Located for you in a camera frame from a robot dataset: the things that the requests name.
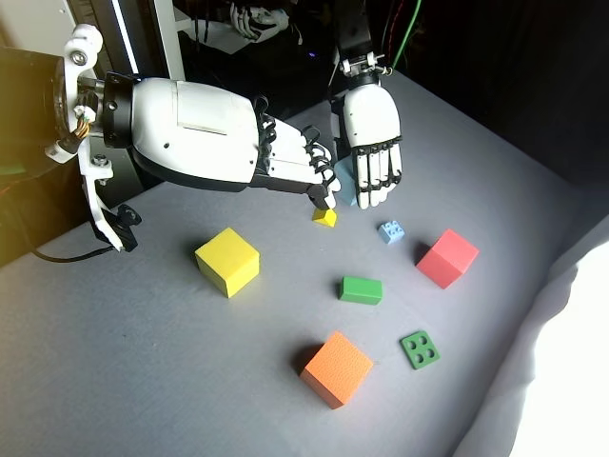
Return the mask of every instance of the white fabric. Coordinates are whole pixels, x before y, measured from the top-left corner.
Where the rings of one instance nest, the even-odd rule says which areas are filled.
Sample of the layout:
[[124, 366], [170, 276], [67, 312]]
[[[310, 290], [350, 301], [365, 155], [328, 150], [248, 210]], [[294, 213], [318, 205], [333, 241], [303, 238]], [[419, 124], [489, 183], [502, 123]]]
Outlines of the white fabric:
[[454, 457], [609, 455], [607, 240], [609, 217], [552, 267]]

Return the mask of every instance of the red cube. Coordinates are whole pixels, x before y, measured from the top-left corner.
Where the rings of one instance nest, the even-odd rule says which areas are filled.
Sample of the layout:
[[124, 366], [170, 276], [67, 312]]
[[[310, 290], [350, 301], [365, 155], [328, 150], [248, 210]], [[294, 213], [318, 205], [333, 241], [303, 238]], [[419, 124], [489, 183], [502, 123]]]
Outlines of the red cube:
[[417, 268], [441, 288], [447, 288], [467, 271], [480, 251], [449, 229], [417, 264]]

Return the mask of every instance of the tabletop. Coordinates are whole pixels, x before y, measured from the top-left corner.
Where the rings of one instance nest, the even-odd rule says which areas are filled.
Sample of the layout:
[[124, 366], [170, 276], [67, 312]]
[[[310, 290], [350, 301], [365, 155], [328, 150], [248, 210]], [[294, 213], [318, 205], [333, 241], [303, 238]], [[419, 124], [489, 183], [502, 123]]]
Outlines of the tabletop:
[[[404, 177], [388, 201], [163, 184], [132, 199], [140, 247], [72, 265], [31, 255], [0, 269], [0, 454], [7, 456], [441, 456], [471, 423], [579, 204], [559, 177], [405, 77]], [[329, 106], [316, 124], [329, 146]], [[399, 221], [406, 237], [377, 233]], [[226, 227], [261, 253], [231, 299], [193, 252]], [[480, 249], [446, 290], [414, 266], [453, 229]], [[96, 248], [89, 226], [41, 250]], [[344, 275], [383, 281], [371, 307], [337, 299]], [[331, 410], [298, 372], [333, 331], [374, 362]], [[442, 358], [413, 370], [400, 340], [425, 330]]]

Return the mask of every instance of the green block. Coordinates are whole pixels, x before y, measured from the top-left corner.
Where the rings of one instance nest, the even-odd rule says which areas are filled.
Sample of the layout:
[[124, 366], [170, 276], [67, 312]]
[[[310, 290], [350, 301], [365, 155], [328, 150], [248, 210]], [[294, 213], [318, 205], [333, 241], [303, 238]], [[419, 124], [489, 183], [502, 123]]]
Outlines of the green block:
[[438, 350], [431, 342], [426, 331], [418, 331], [413, 335], [406, 336], [401, 340], [401, 343], [414, 369], [426, 367], [440, 358]]
[[383, 298], [383, 283], [374, 279], [345, 276], [341, 282], [341, 300], [378, 305]]

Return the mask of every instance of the light strip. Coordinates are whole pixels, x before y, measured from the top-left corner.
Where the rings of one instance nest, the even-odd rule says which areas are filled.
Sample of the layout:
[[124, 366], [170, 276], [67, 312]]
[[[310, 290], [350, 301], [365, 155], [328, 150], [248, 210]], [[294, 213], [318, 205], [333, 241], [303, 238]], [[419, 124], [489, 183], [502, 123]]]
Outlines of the light strip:
[[127, 33], [127, 26], [125, 25], [125, 19], [123, 18], [123, 12], [121, 11], [121, 6], [119, 5], [118, 0], [112, 0], [112, 6], [114, 7], [114, 14], [116, 15], [116, 20], [118, 21], [118, 28], [121, 31], [121, 36], [123, 36], [123, 43], [125, 43], [127, 58], [131, 64], [131, 71], [133, 71], [134, 74], [137, 74], [139, 73], [139, 70], [137, 69], [135, 55], [133, 54], [133, 48], [131, 47], [131, 42]]

